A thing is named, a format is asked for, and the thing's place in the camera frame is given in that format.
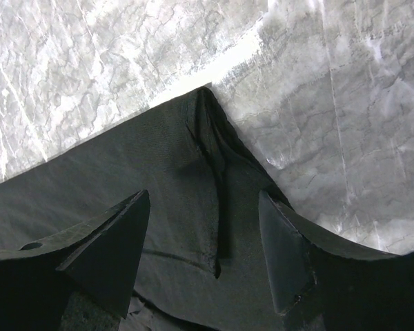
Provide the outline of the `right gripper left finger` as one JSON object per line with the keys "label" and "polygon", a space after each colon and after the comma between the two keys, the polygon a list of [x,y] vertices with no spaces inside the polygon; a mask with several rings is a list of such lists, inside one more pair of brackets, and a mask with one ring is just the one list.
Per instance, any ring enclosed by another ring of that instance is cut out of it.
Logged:
{"label": "right gripper left finger", "polygon": [[0,330],[117,330],[150,214],[139,191],[18,250],[0,250]]}

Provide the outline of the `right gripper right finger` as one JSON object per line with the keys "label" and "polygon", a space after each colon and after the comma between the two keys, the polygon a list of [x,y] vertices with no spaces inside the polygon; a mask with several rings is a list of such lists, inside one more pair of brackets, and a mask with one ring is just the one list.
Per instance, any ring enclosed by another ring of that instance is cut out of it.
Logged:
{"label": "right gripper right finger", "polygon": [[414,252],[349,241],[267,192],[259,195],[259,225],[286,330],[414,330]]}

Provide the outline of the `black long sleeve shirt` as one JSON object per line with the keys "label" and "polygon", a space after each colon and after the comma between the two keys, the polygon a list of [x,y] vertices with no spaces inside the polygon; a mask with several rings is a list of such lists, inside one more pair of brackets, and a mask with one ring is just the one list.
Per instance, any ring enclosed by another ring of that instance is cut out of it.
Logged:
{"label": "black long sleeve shirt", "polygon": [[150,216],[122,330],[323,330],[312,298],[276,313],[259,193],[284,194],[198,88],[0,184],[0,250],[148,191]]}

